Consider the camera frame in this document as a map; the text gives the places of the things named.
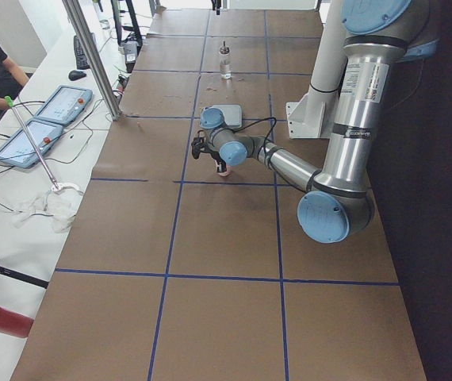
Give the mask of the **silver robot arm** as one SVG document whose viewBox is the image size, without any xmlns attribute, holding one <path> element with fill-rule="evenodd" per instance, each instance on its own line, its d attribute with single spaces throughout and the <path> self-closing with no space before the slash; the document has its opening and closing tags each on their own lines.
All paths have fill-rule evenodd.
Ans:
<svg viewBox="0 0 452 381">
<path fill-rule="evenodd" d="M 314 167 L 268 137 L 248 136 L 221 109 L 202 111 L 192 154 L 209 154 L 219 171 L 255 159 L 303 192 L 301 228 L 331 244 L 364 229 L 374 205 L 366 165 L 394 64 L 432 55 L 439 41 L 438 1 L 333 1 L 308 92 L 286 106 L 292 138 L 328 139 Z"/>
</svg>

